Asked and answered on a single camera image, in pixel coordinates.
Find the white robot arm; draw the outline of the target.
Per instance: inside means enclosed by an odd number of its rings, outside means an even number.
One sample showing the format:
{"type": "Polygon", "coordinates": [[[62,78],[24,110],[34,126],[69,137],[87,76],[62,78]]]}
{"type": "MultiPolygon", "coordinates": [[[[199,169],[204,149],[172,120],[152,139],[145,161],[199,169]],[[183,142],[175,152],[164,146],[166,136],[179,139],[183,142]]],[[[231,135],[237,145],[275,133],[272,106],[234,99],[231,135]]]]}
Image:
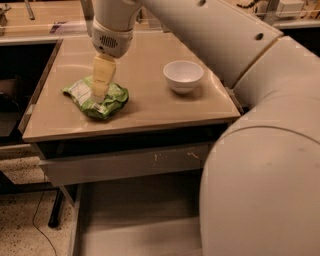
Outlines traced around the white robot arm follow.
{"type": "Polygon", "coordinates": [[[320,256],[320,61],[224,0],[95,0],[93,34],[122,57],[140,8],[180,39],[248,112],[202,174],[204,256],[320,256]]]}

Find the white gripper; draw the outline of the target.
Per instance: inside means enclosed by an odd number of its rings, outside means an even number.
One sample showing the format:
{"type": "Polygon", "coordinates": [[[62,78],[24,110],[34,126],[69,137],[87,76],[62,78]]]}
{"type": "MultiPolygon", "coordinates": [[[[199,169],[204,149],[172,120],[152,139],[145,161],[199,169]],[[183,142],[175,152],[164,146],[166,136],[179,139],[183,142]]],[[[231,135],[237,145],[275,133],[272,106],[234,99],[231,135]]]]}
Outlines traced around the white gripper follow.
{"type": "Polygon", "coordinates": [[[101,103],[107,95],[109,83],[116,72],[114,58],[121,58],[128,51],[133,29],[134,21],[129,16],[106,20],[94,17],[92,43],[96,50],[102,53],[96,55],[93,62],[91,98],[95,102],[101,103]]]}

